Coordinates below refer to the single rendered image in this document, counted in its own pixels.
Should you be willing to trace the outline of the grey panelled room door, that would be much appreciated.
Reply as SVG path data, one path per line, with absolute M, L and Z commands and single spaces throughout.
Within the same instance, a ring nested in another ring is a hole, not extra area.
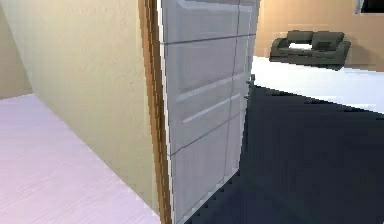
M 172 224 L 238 171 L 261 0 L 157 0 Z

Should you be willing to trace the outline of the white paper on sofa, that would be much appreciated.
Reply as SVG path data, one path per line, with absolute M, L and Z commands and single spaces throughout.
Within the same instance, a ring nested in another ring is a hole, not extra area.
M 290 43 L 289 45 L 290 49 L 299 49 L 299 50 L 311 50 L 312 45 L 311 44 L 299 44 L 299 43 Z

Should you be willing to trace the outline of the dark grey sofa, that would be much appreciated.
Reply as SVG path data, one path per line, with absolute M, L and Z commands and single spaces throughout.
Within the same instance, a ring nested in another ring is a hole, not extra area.
M 272 42 L 269 61 L 340 70 L 351 42 L 343 32 L 292 30 Z M 290 43 L 311 44 L 311 50 L 290 49 Z

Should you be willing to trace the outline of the dark window with pale frame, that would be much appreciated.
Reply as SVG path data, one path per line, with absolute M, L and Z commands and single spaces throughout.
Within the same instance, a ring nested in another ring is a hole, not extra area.
M 356 0 L 356 14 L 384 14 L 384 0 Z

